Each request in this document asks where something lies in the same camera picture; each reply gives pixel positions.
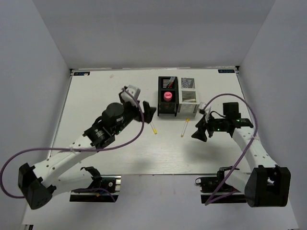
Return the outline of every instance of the pink lid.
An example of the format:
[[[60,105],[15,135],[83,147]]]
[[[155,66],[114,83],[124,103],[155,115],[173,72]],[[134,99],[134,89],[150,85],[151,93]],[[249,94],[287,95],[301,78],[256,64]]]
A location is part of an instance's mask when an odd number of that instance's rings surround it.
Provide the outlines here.
[[[164,93],[164,100],[165,100],[165,101],[167,101],[167,102],[171,101],[171,100],[172,100],[172,97],[173,97],[173,95],[172,95],[171,92],[165,92],[165,93]]]

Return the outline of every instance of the white table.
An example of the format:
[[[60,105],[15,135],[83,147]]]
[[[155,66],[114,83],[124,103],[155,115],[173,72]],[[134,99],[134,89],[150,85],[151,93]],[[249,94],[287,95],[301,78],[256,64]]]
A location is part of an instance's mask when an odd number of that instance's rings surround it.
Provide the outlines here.
[[[101,115],[106,106],[118,102],[124,85],[141,88],[139,99],[157,106],[158,76],[194,77],[200,99],[209,101],[219,93],[242,96],[235,74],[219,74],[216,69],[151,69],[91,71],[89,76],[74,76],[59,126],[56,147],[65,147],[83,133]],[[219,98],[212,109],[223,112]],[[242,117],[249,117],[240,102]],[[38,210],[27,207],[23,224],[34,230],[287,230],[297,228],[291,204],[284,208],[250,208],[247,204],[201,204],[200,188],[194,185],[198,174],[216,173],[230,166],[241,154],[240,148],[226,133],[215,133],[204,143],[190,136],[201,115],[189,122],[180,137],[185,120],[154,116],[155,135],[149,125],[134,143],[124,148],[98,153],[76,165],[94,166],[102,174],[123,175],[116,203],[69,202],[70,193],[58,195]],[[133,121],[112,146],[132,139],[141,127]],[[240,169],[249,172],[243,160]],[[157,175],[195,174],[195,175]]]
[[[148,69],[91,71],[89,76],[73,76],[55,146],[68,146],[101,115],[108,104],[119,102],[118,93],[124,85],[141,89],[139,99],[151,106],[158,103],[158,76],[193,77],[201,101],[207,102],[224,92],[242,96],[235,73],[218,73],[216,69]],[[212,109],[223,113],[224,102],[239,101],[227,96],[216,99]],[[246,106],[240,102],[242,117],[249,117]],[[222,166],[233,165],[241,154],[240,148],[227,133],[215,133],[208,142],[192,139],[198,114],[190,120],[185,136],[180,137],[184,118],[161,118],[155,113],[155,135],[146,125],[141,137],[124,148],[98,153],[83,161],[84,166],[94,166],[102,174],[201,174],[215,173]],[[137,135],[141,124],[133,121],[111,146],[124,143]],[[239,164],[250,172],[245,160]]]

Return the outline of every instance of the purple cable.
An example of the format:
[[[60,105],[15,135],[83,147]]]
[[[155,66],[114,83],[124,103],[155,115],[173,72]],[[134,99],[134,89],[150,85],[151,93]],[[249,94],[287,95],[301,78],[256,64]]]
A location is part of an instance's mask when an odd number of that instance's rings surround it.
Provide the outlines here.
[[[214,197],[214,195],[217,193],[217,191],[220,190],[220,188],[223,186],[223,184],[225,183],[225,181],[229,178],[229,176],[231,175],[231,173],[235,170],[235,168],[238,166],[238,164],[240,163],[240,161],[244,158],[247,150],[249,149],[249,147],[251,146],[251,144],[253,143],[254,141],[254,137],[256,136],[257,134],[257,131],[258,131],[258,121],[257,121],[257,118],[256,118],[256,115],[254,113],[254,111],[252,110],[252,108],[249,106],[249,104],[241,97],[239,97],[238,95],[235,95],[233,93],[222,93],[222,94],[219,94],[215,97],[213,97],[204,107],[204,110],[208,107],[208,105],[213,101],[215,100],[216,98],[218,97],[221,97],[221,96],[233,96],[233,97],[236,97],[238,99],[240,99],[241,101],[243,101],[246,106],[248,107],[248,109],[250,110],[250,112],[253,114],[253,117],[254,117],[254,121],[255,121],[255,131],[253,133],[253,138],[250,139],[249,143],[246,145],[246,147],[244,148],[241,156],[239,157],[239,159],[235,162],[234,166],[232,166],[231,170],[229,171],[229,173],[225,176],[225,178],[220,182],[220,184],[217,186],[217,188],[214,190],[214,192],[211,194],[211,196],[209,197],[209,199],[205,202],[205,205],[207,206],[208,204],[211,204],[213,203],[214,201],[217,201],[219,199],[222,199],[224,197],[227,197],[227,196],[230,196],[232,195],[234,192],[230,192],[228,194],[225,194],[225,195],[221,195],[215,199],[212,199]]]
[[[70,148],[52,148],[52,147],[47,147],[47,148],[33,148],[33,149],[25,149],[25,150],[22,150],[18,153],[16,153],[15,155],[11,156],[3,165],[3,167],[1,168],[1,171],[0,171],[0,187],[1,187],[1,190],[5,193],[5,195],[11,197],[11,198],[15,198],[15,199],[22,199],[24,198],[24,196],[17,196],[17,195],[12,195],[10,194],[5,188],[4,188],[4,185],[3,185],[3,173],[4,173],[4,170],[5,168],[8,166],[8,164],[16,157],[18,157],[19,155],[23,154],[23,153],[26,153],[26,152],[32,152],[32,151],[46,151],[46,150],[55,150],[55,151],[76,151],[76,152],[98,152],[98,151],[108,151],[108,150],[116,150],[116,149],[119,149],[119,148],[122,148],[128,144],[131,144],[132,142],[134,142],[137,138],[139,138],[139,136],[142,134],[143,130],[144,130],[144,123],[145,123],[145,119],[144,119],[144,114],[142,112],[142,109],[138,103],[138,101],[129,93],[126,91],[125,88],[123,88],[123,91],[128,94],[133,100],[134,102],[136,103],[136,105],[138,106],[138,109],[140,111],[140,114],[141,114],[141,119],[142,119],[142,127],[138,133],[138,135],[135,136],[135,138],[133,138],[132,140],[124,143],[124,144],[121,144],[121,145],[118,145],[118,146],[115,146],[115,147],[110,147],[110,148],[104,148],[104,149],[70,149]]]
[[[108,190],[106,190],[104,188],[78,188],[78,189],[73,190],[73,192],[74,193],[84,193],[84,192],[92,192],[92,191],[97,191],[97,190],[104,191],[104,192],[108,193],[110,195],[110,197],[112,198],[112,200],[114,202],[116,202],[113,195]]]

